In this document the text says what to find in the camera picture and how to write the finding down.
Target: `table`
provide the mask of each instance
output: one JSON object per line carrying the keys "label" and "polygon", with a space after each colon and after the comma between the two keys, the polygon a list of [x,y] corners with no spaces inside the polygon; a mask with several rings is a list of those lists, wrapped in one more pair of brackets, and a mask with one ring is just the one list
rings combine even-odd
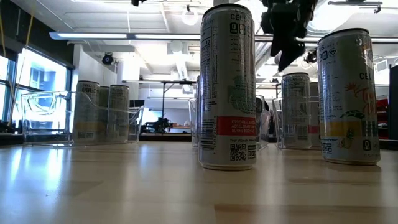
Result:
{"label": "table", "polygon": [[397,223],[398,152],[378,166],[270,144],[252,170],[201,168],[190,142],[0,148],[0,223]]}

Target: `clear plastic bin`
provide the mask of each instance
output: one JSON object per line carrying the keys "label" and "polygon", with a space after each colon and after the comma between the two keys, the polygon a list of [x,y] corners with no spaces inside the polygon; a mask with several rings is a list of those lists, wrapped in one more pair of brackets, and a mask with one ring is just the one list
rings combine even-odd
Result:
{"label": "clear plastic bin", "polygon": [[272,101],[279,149],[320,149],[319,98],[277,98]]}
{"label": "clear plastic bin", "polygon": [[[87,105],[87,111],[91,112],[89,117],[95,119],[79,122],[73,128],[76,96]],[[143,106],[130,108],[129,111],[96,106],[86,94],[71,91],[25,94],[22,96],[24,143],[46,146],[89,146],[138,142],[143,111]],[[115,126],[120,118],[128,118],[125,139],[114,138],[120,134]],[[93,132],[80,132],[85,126],[89,126]]]}
{"label": "clear plastic bin", "polygon": [[198,147],[199,134],[197,133],[197,99],[191,98],[188,100],[189,104],[189,118],[191,126],[192,146]]}
{"label": "clear plastic bin", "polygon": [[269,120],[271,118],[271,114],[266,110],[265,99],[263,96],[257,95],[256,101],[256,149],[260,150],[264,149],[268,145]]}

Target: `plastic container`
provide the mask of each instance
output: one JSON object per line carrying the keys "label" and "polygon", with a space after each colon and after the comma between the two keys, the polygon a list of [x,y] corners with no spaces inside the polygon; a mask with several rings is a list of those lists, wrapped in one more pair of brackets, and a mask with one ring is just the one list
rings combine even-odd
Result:
{"label": "plastic container", "polygon": [[318,114],[311,110],[311,106],[318,105],[319,98],[277,98],[272,101],[274,123],[279,149],[313,149],[319,150],[320,146],[312,146],[312,136],[319,135],[319,123],[314,124],[312,116]]}
{"label": "plastic container", "polygon": [[268,145],[269,121],[271,114],[267,110],[266,101],[263,96],[256,96],[256,131],[257,150],[264,149]]}
{"label": "plastic container", "polygon": [[188,100],[189,104],[189,118],[191,126],[192,146],[199,146],[199,135],[197,133],[197,99],[191,98]]}
{"label": "plastic container", "polygon": [[[108,121],[116,118],[98,119],[96,122],[90,121],[89,125],[97,126],[98,132],[95,138],[86,141],[76,141],[73,139],[73,109],[75,107],[76,95],[80,95],[80,100],[88,102],[87,105],[93,107],[89,111],[105,116],[110,111],[116,111],[120,116],[129,117],[129,140],[115,141],[108,136]],[[72,91],[51,91],[42,93],[29,93],[22,96],[22,131],[25,144],[38,144],[46,146],[89,146],[103,144],[125,144],[135,143],[139,140],[142,113],[144,107],[130,108],[129,111],[109,109],[94,105],[84,93]],[[80,133],[80,137],[92,135]]]}

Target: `can lid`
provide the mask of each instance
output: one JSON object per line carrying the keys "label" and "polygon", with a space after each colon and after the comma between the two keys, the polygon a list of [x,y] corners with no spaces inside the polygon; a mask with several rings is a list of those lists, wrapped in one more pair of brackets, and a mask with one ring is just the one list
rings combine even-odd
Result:
{"label": "can lid", "polygon": [[226,3],[226,4],[219,4],[219,5],[217,5],[217,6],[213,6],[213,7],[209,8],[209,9],[203,14],[203,17],[202,17],[201,19],[203,20],[208,12],[210,12],[210,11],[212,11],[212,10],[214,10],[214,9],[221,8],[221,7],[240,7],[240,8],[242,8],[242,9],[245,9],[245,10],[249,11],[249,14],[250,14],[250,16],[251,16],[251,12],[250,12],[250,10],[249,10],[248,8],[246,8],[246,7],[244,7],[244,6],[240,5],[240,4]]}
{"label": "can lid", "polygon": [[99,84],[98,82],[89,81],[89,80],[79,80],[79,81],[77,81],[77,82],[78,82],[78,83],[80,83],[80,82],[91,82],[91,83]]}
{"label": "can lid", "polygon": [[308,75],[309,76],[309,74],[305,73],[305,72],[294,72],[294,73],[289,73],[289,74],[282,75],[282,78],[287,76],[287,75]]}
{"label": "can lid", "polygon": [[343,30],[338,30],[336,32],[331,32],[330,34],[324,35],[319,41],[318,44],[325,38],[330,37],[331,35],[339,34],[342,32],[349,32],[349,31],[365,31],[369,34],[369,31],[365,28],[349,28],[349,29],[343,29]]}
{"label": "can lid", "polygon": [[111,85],[111,87],[114,87],[114,86],[123,86],[123,87],[130,88],[130,87],[128,87],[128,86],[125,86],[125,85],[117,85],[117,84],[115,84],[115,85]]}

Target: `silver can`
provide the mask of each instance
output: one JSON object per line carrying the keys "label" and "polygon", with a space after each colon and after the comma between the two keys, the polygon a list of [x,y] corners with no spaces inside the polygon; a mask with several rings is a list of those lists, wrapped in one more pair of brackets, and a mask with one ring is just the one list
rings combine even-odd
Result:
{"label": "silver can", "polygon": [[202,166],[250,169],[256,162],[254,22],[237,4],[207,10],[201,24]]}
{"label": "silver can", "polygon": [[98,132],[101,136],[99,140],[105,140],[108,128],[108,103],[109,103],[109,87],[101,86],[99,88],[98,106]]}
{"label": "silver can", "polygon": [[129,91],[124,85],[109,88],[108,140],[125,142],[129,137]]}
{"label": "silver can", "polygon": [[380,160],[372,42],[366,29],[347,29],[318,43],[320,129],[329,162]]}
{"label": "silver can", "polygon": [[196,120],[196,141],[199,147],[200,143],[200,97],[201,97],[201,89],[200,89],[200,76],[197,76],[197,120]]}
{"label": "silver can", "polygon": [[75,143],[94,142],[98,138],[98,110],[100,84],[78,81],[76,86],[73,134]]}
{"label": "silver can", "polygon": [[309,149],[310,77],[307,73],[290,73],[282,77],[282,128],[284,146]]}
{"label": "silver can", "polygon": [[312,148],[320,149],[321,140],[319,133],[319,87],[317,82],[310,83],[310,96],[311,122],[308,132],[310,133]]}

